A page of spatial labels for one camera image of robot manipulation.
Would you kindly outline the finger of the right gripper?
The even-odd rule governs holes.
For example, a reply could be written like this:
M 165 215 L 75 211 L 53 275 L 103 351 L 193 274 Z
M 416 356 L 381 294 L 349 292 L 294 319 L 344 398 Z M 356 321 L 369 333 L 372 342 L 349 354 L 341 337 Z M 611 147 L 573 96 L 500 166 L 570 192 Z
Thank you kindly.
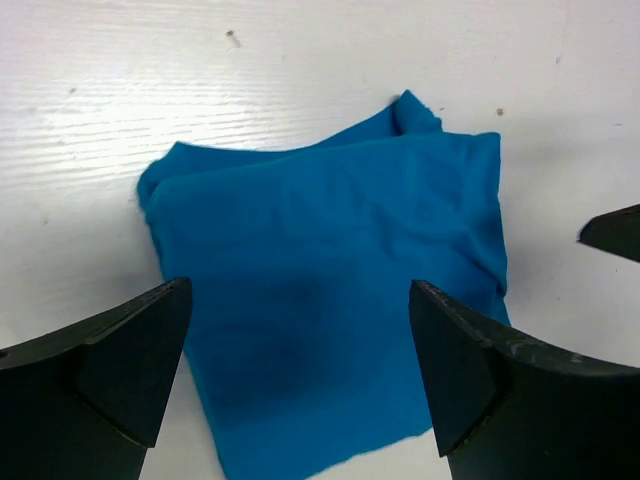
M 638 204 L 589 220 L 578 242 L 628 260 L 640 261 L 640 207 Z

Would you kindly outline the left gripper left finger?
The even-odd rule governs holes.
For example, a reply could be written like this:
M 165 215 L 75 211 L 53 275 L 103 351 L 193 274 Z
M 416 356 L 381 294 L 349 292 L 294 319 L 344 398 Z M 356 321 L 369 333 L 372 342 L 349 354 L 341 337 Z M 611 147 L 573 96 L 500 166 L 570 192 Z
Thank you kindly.
M 191 282 L 178 278 L 2 349 L 2 478 L 139 478 L 191 312 Z

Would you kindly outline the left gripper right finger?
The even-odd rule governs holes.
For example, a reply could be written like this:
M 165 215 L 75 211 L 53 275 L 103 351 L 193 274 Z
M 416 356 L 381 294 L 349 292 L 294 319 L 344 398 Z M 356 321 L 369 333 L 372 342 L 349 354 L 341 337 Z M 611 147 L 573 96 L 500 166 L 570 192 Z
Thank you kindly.
M 409 316 L 455 479 L 635 479 L 639 371 L 545 343 L 425 281 Z

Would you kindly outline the blue t shirt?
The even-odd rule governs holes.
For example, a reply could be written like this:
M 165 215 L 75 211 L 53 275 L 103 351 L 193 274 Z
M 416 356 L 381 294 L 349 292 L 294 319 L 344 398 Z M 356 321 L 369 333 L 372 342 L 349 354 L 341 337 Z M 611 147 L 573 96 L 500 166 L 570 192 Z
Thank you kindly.
M 412 93 L 286 151 L 176 143 L 137 194 L 229 479 L 305 479 L 431 426 L 413 280 L 508 319 L 501 138 Z

